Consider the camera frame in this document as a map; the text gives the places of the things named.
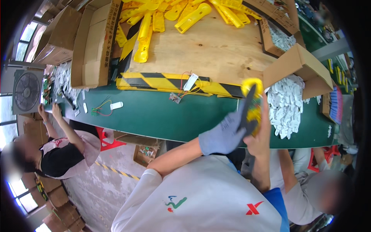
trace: white sleeve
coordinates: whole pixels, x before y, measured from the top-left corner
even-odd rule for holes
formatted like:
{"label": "white sleeve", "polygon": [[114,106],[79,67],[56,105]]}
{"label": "white sleeve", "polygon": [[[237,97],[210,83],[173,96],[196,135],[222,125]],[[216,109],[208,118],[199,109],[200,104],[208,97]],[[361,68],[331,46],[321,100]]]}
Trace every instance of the white sleeve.
{"label": "white sleeve", "polygon": [[324,170],[330,170],[330,167],[328,166],[328,163],[326,160],[322,161],[321,164],[318,165],[319,171],[324,171]]}
{"label": "white sleeve", "polygon": [[123,231],[124,226],[134,215],[137,209],[147,200],[153,191],[162,183],[161,175],[153,170],[144,171],[137,186],[131,192],[129,198],[118,211],[111,227],[112,232]]}
{"label": "white sleeve", "polygon": [[289,220],[297,225],[309,224],[322,214],[309,203],[308,196],[301,189],[300,183],[282,197]]}

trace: plywood surface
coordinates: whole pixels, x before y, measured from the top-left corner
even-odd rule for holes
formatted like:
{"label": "plywood surface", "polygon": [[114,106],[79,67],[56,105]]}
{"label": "plywood surface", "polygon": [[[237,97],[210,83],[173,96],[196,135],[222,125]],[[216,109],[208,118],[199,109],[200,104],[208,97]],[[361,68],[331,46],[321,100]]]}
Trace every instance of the plywood surface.
{"label": "plywood surface", "polygon": [[177,21],[165,19],[165,32],[152,35],[148,61],[137,63],[132,56],[128,71],[182,74],[192,70],[198,76],[225,84],[241,84],[249,76],[259,77],[260,71],[276,60],[263,54],[259,27],[253,23],[240,29],[226,25],[212,8],[184,34],[175,29]]}

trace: gray glove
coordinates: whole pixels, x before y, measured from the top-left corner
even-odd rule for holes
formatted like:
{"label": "gray glove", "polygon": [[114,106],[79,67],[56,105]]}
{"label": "gray glove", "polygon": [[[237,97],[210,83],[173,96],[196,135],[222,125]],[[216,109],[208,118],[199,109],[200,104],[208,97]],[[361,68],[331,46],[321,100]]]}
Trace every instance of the gray glove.
{"label": "gray glove", "polygon": [[231,112],[213,129],[198,136],[204,156],[213,153],[229,154],[234,151],[246,134],[246,128],[239,129],[242,110]]}

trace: blue sleeve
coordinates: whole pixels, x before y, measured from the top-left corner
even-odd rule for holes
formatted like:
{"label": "blue sleeve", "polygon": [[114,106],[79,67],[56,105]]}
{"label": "blue sleeve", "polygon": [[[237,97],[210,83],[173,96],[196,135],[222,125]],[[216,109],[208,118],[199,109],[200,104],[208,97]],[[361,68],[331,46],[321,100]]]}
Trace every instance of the blue sleeve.
{"label": "blue sleeve", "polygon": [[280,232],[289,232],[289,219],[287,217],[286,207],[285,203],[283,202],[281,190],[279,188],[274,188],[263,193],[263,196],[276,208],[282,217]]}

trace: bare hand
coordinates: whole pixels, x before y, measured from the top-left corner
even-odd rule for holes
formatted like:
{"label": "bare hand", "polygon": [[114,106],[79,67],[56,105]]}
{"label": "bare hand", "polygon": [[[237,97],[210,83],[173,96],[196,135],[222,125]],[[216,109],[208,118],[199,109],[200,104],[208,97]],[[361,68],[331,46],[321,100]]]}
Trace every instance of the bare hand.
{"label": "bare hand", "polygon": [[47,121],[48,120],[48,113],[45,112],[44,105],[43,104],[38,105],[37,110],[39,111],[39,114],[43,118],[43,120]]}
{"label": "bare hand", "polygon": [[243,139],[247,145],[249,153],[255,157],[269,156],[269,142],[270,142],[270,120],[269,120],[269,107],[267,96],[263,94],[263,109],[262,121],[260,123],[260,130],[256,137],[249,135]]}
{"label": "bare hand", "polygon": [[59,108],[59,105],[57,103],[53,103],[53,109],[52,109],[52,114],[56,120],[63,119],[62,117],[62,111]]}

